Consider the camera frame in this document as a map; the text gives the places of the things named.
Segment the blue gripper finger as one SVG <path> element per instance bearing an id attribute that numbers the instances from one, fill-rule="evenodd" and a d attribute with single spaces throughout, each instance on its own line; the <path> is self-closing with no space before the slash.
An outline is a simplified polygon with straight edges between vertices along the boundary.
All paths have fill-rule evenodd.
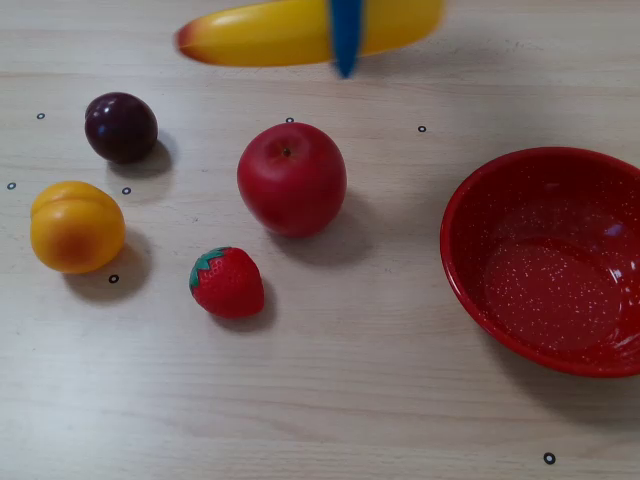
<path id="1" fill-rule="evenodd" d="M 349 78 L 356 67 L 362 41 L 363 19 L 363 0 L 329 1 L 334 64 L 344 79 Z"/>

